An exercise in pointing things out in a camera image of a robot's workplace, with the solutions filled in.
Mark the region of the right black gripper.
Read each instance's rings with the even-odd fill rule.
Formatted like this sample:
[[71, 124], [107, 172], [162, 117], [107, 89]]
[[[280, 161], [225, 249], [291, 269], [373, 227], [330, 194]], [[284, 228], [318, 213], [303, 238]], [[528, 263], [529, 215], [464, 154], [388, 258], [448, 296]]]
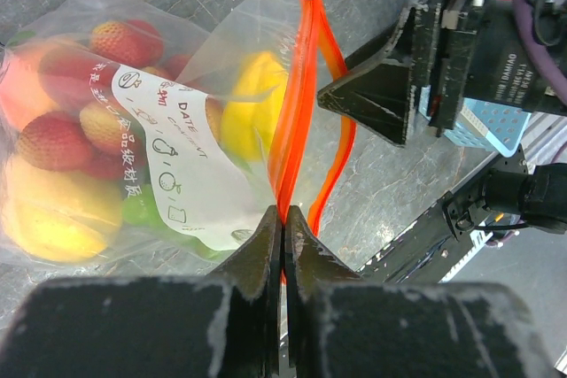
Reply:
[[320, 107], [403, 146], [415, 116], [412, 65], [410, 87], [428, 89], [426, 114], [440, 135], [455, 127], [467, 100], [565, 115], [564, 0], [410, 4], [347, 57], [346, 74], [318, 91]]

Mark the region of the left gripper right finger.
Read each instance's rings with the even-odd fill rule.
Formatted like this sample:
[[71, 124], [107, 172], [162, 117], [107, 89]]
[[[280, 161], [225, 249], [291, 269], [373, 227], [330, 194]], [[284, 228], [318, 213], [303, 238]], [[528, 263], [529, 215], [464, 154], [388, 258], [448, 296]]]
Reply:
[[532, 316], [494, 283], [363, 280], [293, 206], [283, 227], [289, 363], [300, 377], [555, 377]]

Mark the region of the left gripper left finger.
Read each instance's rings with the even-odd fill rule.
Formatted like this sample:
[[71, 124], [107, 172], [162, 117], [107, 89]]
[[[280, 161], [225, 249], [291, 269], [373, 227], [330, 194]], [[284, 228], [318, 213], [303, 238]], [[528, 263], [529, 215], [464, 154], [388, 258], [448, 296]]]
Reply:
[[1, 343], [4, 377], [270, 377], [279, 369], [280, 237], [269, 207], [204, 276], [59, 278]]

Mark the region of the yellow starfruit slice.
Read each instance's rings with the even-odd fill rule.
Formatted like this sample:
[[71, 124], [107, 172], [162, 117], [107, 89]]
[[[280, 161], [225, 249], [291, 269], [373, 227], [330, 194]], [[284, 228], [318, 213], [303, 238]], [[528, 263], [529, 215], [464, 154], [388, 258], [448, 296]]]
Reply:
[[232, 98], [221, 118], [225, 151], [245, 161], [267, 157], [276, 132], [289, 74], [270, 51], [251, 55], [241, 66]]

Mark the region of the clear orange zip top bag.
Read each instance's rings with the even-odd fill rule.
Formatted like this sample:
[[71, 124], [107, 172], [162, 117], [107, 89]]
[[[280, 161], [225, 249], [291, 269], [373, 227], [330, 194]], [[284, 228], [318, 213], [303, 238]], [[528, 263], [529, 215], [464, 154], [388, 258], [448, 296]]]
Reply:
[[[95, 26], [127, 19], [150, 22], [167, 46], [192, 52], [172, 81], [130, 66], [120, 66], [112, 80], [113, 94], [144, 138], [144, 153], [218, 150], [244, 174], [257, 199], [260, 217], [252, 233], [270, 206], [279, 218], [286, 218], [292, 205], [302, 208], [310, 229], [318, 231], [356, 136], [352, 120], [316, 103], [317, 90], [346, 73], [324, 1], [244, 0], [214, 31], [206, 32], [141, 0], [66, 0], [2, 47], [1, 68], [6, 54], [26, 42], [61, 37], [86, 43]], [[264, 50], [276, 55], [289, 77], [269, 154], [261, 161], [245, 161], [222, 147], [221, 118], [241, 66]], [[18, 136], [1, 110], [1, 191], [5, 164], [19, 155]], [[161, 243], [168, 242], [132, 228], [122, 218], [114, 242], [101, 254], [79, 263], [58, 263], [24, 252], [1, 223], [2, 261], [26, 266], [102, 265]]]

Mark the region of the orange peach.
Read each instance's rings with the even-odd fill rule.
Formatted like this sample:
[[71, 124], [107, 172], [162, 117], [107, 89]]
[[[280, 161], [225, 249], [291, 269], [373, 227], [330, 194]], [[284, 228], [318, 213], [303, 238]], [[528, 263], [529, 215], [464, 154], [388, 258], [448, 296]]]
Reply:
[[26, 42], [10, 50], [1, 68], [1, 110], [8, 124], [21, 131], [30, 121], [60, 107], [40, 83], [39, 65], [43, 57], [58, 47], [86, 47], [68, 38], [49, 38]]

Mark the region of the yellow pear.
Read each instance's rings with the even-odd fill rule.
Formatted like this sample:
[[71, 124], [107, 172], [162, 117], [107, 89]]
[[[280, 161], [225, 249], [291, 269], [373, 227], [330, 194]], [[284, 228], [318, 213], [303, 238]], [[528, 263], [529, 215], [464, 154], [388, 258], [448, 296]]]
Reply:
[[12, 155], [5, 164], [1, 223], [27, 254], [79, 263], [108, 249], [122, 226], [117, 185], [81, 172], [52, 172]]

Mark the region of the red strawberries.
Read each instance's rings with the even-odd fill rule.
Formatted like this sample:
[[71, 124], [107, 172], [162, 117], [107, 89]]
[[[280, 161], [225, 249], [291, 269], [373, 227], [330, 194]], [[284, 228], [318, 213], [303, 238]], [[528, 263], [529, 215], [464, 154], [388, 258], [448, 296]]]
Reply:
[[130, 66], [172, 81], [191, 54], [167, 46], [142, 19], [107, 20], [86, 43], [51, 42], [34, 69], [50, 108], [19, 131], [16, 151], [42, 170], [134, 181], [144, 164], [144, 138], [113, 94], [112, 80], [120, 66]]

